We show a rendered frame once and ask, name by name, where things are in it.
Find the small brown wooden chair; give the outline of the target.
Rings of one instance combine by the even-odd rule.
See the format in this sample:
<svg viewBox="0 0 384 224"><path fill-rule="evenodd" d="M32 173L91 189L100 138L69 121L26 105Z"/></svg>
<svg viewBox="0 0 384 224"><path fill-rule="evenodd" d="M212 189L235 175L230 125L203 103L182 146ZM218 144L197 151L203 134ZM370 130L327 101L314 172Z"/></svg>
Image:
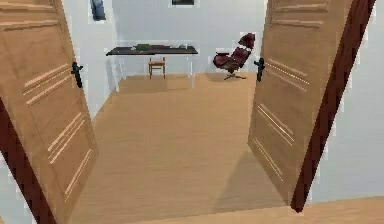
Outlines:
<svg viewBox="0 0 384 224"><path fill-rule="evenodd" d="M162 57L160 60L153 60L152 58L149 59L149 62L148 62L149 78L152 78L154 70L161 70L163 74L163 78L166 78L165 69L166 69L165 57Z"/></svg>

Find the dark red lounge chair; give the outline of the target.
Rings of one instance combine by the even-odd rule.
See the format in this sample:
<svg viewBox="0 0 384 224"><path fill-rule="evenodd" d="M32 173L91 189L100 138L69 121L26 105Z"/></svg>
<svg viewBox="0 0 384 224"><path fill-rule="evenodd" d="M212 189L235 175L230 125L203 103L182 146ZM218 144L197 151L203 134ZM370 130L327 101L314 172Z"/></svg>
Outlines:
<svg viewBox="0 0 384 224"><path fill-rule="evenodd" d="M213 58L213 64L216 68L223 69L229 72L225 80L229 78L238 78L235 72L242 68L245 62L250 57L255 45L255 34L247 33L239 41L239 46L229 53L216 53Z"/></svg>

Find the black top white leg table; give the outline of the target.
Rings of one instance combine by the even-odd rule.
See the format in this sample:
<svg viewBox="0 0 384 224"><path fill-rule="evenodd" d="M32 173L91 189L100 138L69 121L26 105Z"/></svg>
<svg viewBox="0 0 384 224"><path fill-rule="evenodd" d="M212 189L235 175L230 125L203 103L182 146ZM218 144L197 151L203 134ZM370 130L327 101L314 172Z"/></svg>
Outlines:
<svg viewBox="0 0 384 224"><path fill-rule="evenodd" d="M120 75L116 92L124 91L141 93L150 92L154 88L167 91L169 82L178 78L187 82L187 87L193 86L194 60L198 51L192 45L152 45L150 51L137 51L134 46L115 47L106 56L117 61L117 72ZM149 59L166 58L166 78L161 70L154 70L149 78Z"/></svg>

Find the light wooden room door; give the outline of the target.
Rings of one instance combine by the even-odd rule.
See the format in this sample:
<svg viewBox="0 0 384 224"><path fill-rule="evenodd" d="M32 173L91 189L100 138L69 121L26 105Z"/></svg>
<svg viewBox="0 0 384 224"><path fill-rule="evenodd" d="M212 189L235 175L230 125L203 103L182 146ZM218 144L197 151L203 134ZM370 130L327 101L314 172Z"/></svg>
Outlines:
<svg viewBox="0 0 384 224"><path fill-rule="evenodd" d="M0 98L57 224L97 155L62 0L0 0Z"/></svg>
<svg viewBox="0 0 384 224"><path fill-rule="evenodd" d="M268 0L248 145L290 203L353 0Z"/></svg>

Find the dark blue framed wall picture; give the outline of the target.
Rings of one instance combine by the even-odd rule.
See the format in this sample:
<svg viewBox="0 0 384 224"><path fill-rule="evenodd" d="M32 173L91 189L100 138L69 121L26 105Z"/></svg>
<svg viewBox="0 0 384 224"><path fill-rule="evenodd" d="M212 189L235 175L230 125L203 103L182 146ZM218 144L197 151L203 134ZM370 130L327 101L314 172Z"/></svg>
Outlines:
<svg viewBox="0 0 384 224"><path fill-rule="evenodd" d="M106 19L103 0L90 0L91 12L94 21Z"/></svg>

